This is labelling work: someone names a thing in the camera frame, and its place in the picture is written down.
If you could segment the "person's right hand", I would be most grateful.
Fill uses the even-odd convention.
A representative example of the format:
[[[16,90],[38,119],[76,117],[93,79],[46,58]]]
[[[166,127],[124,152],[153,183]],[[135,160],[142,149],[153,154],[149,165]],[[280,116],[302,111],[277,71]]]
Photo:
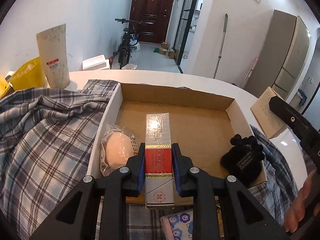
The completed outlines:
[[[304,218],[306,210],[305,202],[311,192],[312,179],[316,173],[317,171],[314,170],[308,175],[303,187],[298,192],[298,196],[287,211],[283,225],[285,232],[294,233],[298,228],[298,223]]]

